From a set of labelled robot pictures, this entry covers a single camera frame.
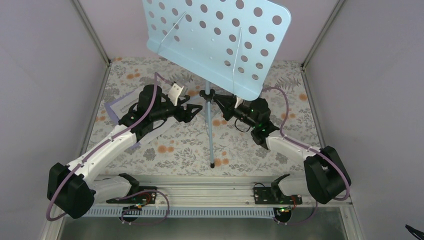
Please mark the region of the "light blue music stand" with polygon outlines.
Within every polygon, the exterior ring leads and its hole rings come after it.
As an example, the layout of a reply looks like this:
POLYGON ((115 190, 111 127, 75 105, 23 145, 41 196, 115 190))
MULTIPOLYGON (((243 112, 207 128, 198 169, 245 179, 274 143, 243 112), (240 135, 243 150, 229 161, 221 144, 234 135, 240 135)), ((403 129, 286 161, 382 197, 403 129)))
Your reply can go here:
POLYGON ((264 81, 291 24, 290 11, 268 0, 145 0, 147 48, 205 80, 212 95, 243 104, 261 98, 264 81))

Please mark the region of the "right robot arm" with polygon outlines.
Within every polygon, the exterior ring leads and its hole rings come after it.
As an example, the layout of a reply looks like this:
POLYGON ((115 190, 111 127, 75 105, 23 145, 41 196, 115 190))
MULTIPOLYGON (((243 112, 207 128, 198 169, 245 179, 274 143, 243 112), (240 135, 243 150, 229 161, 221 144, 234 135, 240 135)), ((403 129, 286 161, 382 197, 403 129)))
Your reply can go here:
POLYGON ((320 204, 331 200, 344 201, 350 196, 352 184, 338 152, 331 146, 317 148, 299 142, 283 133, 271 122, 271 109, 264 98, 248 104, 235 95, 212 95, 225 120, 235 118, 249 126, 253 141, 303 165, 303 173, 286 173, 275 179, 269 188, 274 202, 284 203, 299 195, 309 195, 320 204))

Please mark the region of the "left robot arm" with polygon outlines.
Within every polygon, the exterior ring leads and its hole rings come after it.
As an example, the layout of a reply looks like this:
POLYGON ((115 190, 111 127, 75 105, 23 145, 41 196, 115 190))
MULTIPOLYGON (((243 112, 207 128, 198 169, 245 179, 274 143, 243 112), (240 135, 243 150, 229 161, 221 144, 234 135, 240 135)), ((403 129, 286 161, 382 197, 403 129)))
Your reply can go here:
POLYGON ((127 173, 97 180, 101 171, 126 149, 158 130, 155 122, 168 119, 189 123, 202 109, 202 105, 191 104, 190 96, 174 83, 164 94, 161 87, 149 84, 143 87, 138 100, 132 104, 112 131, 97 145, 68 164, 56 163, 48 174, 46 211, 48 221, 53 206, 73 219, 85 215, 98 203, 112 199, 134 202, 139 197, 140 183, 127 173))

